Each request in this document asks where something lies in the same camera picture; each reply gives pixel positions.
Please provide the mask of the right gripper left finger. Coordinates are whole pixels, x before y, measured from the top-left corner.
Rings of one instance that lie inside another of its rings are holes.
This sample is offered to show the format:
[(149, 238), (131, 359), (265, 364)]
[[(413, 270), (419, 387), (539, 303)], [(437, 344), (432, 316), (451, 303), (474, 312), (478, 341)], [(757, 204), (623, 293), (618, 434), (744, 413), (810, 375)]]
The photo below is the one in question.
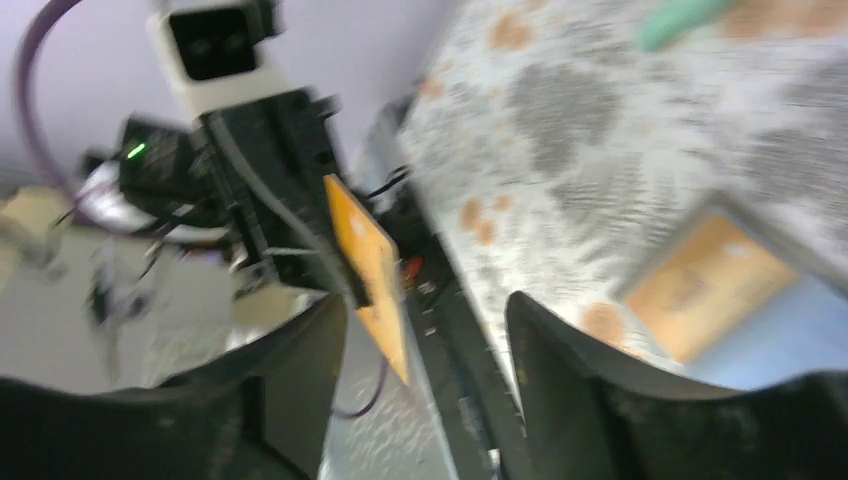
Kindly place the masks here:
[(5, 479), (313, 479), (344, 356), (329, 295), (152, 389), (73, 395), (1, 382)]

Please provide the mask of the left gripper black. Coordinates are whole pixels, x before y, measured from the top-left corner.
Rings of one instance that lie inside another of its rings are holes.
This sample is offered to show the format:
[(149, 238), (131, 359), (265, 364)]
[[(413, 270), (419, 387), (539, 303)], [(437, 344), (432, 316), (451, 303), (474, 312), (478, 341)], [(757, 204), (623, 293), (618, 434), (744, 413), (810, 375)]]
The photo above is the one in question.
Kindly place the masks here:
[(201, 110), (192, 140), (224, 218), (244, 250), (236, 266), (258, 284), (352, 292), (324, 176), (338, 164), (329, 97), (295, 89)]

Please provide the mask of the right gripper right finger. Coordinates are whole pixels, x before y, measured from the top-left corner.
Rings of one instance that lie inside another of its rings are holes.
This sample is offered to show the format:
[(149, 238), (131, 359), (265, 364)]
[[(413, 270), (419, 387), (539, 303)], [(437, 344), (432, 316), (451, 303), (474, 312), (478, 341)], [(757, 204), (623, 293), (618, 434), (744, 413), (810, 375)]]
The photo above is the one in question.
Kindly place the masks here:
[(847, 376), (740, 391), (678, 376), (522, 292), (505, 320), (538, 479), (843, 479)]

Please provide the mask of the orange illustrated credit card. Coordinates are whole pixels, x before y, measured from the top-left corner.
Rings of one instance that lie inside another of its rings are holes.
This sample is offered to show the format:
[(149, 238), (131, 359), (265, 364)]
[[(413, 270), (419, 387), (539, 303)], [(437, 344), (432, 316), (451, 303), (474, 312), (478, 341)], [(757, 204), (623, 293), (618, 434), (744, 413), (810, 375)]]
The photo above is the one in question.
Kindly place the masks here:
[(623, 303), (665, 353), (686, 363), (798, 278), (727, 216), (709, 213)]

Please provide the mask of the taupe leather card holder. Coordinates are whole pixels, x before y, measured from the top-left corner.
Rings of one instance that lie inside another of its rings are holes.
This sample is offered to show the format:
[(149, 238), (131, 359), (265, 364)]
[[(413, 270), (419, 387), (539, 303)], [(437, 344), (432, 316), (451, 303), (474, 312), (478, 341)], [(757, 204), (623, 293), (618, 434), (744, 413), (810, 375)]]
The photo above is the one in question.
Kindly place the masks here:
[(613, 291), (671, 371), (754, 390), (847, 368), (847, 277), (714, 191)]

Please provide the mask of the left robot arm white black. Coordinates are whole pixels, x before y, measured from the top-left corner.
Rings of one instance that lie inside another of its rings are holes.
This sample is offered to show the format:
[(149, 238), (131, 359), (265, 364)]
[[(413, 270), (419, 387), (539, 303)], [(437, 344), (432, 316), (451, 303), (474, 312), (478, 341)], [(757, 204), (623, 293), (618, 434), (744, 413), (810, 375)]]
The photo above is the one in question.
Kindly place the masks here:
[(144, 214), (140, 233), (226, 251), (249, 287), (272, 282), (363, 297), (333, 228), (339, 168), (332, 98), (297, 89), (203, 113), (191, 130), (129, 116), (119, 150), (91, 172), (98, 197)]

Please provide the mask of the floral patterned table mat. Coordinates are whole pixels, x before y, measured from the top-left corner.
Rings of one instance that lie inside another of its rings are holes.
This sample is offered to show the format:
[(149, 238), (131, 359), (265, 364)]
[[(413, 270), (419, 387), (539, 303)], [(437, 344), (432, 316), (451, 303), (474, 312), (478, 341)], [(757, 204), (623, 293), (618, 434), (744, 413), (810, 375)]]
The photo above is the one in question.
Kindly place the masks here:
[(469, 1), (399, 140), (499, 365), (522, 290), (569, 322), (726, 188), (847, 262), (847, 5), (742, 1), (658, 52), (652, 1)]

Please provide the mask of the mint green tube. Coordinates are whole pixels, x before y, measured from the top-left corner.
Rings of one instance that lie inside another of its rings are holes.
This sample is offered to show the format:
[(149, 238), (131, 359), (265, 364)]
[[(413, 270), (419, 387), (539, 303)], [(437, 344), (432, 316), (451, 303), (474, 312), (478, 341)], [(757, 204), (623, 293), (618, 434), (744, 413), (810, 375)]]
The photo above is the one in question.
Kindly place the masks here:
[(692, 29), (715, 20), (734, 4), (729, 0), (665, 1), (646, 16), (638, 46), (644, 52), (659, 51)]

